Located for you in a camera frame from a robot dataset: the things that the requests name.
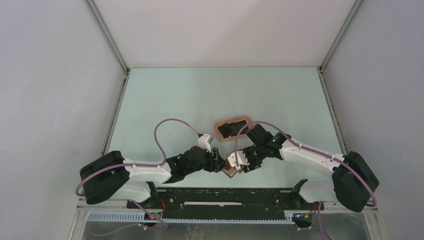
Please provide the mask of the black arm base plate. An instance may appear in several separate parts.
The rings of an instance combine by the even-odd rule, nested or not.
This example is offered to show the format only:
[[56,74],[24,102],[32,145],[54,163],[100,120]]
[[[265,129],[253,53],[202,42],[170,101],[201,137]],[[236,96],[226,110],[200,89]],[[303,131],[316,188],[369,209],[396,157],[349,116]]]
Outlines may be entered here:
[[190,188],[160,187],[158,198],[140,205],[163,210],[168,220],[282,221],[285,213],[310,213],[309,203],[291,188]]

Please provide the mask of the brown leather card holder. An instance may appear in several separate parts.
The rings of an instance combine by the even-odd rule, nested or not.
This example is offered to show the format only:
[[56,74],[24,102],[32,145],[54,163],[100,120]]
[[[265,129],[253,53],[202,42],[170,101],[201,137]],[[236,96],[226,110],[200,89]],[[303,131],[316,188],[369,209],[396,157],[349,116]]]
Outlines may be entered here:
[[225,165],[221,172],[223,172],[229,178],[233,178],[236,174],[243,172],[243,166],[241,164],[237,166],[237,163],[234,159],[227,159],[225,160]]

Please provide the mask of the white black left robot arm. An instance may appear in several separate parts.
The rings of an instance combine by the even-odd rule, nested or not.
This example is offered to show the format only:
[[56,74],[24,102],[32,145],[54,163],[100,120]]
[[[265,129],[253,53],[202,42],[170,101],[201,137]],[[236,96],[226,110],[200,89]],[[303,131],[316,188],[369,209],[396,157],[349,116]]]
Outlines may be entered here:
[[193,146],[182,154],[169,157],[163,165],[124,158],[114,150],[80,170],[83,197],[88,205],[109,199],[127,199],[153,208],[158,202],[156,183],[171,184],[186,176],[207,171],[218,173],[226,166],[219,150]]

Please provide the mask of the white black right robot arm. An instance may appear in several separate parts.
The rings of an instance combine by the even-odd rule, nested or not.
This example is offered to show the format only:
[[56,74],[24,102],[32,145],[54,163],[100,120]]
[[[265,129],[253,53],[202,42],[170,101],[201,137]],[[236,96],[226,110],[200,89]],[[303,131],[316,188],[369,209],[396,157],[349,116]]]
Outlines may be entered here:
[[290,201],[297,209],[304,209],[310,203],[338,202],[360,213],[365,207],[377,205],[375,191],[380,182],[359,153],[323,151],[281,129],[272,134],[264,129],[265,124],[253,121],[241,127],[253,144],[239,149],[235,143],[234,155],[228,158],[233,167],[247,173],[260,168],[264,159],[275,158],[303,165],[327,177],[324,181],[302,179],[295,185]]

